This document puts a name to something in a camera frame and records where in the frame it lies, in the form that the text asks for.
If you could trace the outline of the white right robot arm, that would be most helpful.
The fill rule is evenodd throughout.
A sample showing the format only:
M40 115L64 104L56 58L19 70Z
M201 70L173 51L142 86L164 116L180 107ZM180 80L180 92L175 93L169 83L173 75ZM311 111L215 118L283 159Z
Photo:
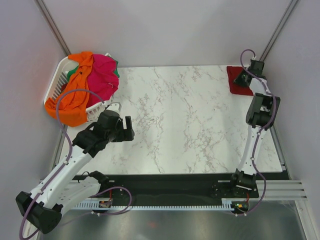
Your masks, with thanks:
M263 76L244 70L242 80L253 93L253 99L246 114L248 125L244 152L235 173L231 177L229 191L235 197L256 188L257 166L260 148L267 131L274 125L281 99L271 93Z

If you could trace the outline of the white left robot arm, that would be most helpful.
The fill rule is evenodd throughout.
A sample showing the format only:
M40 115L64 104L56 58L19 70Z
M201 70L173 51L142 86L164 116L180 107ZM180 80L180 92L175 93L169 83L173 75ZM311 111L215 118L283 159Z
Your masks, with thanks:
M67 189L75 175L109 143L133 141L132 119L104 110L96 122L78 132L64 160L30 192L20 192L15 201L23 216L42 234L50 233L63 215L88 197L104 197L110 191L109 179L93 171L80 183Z

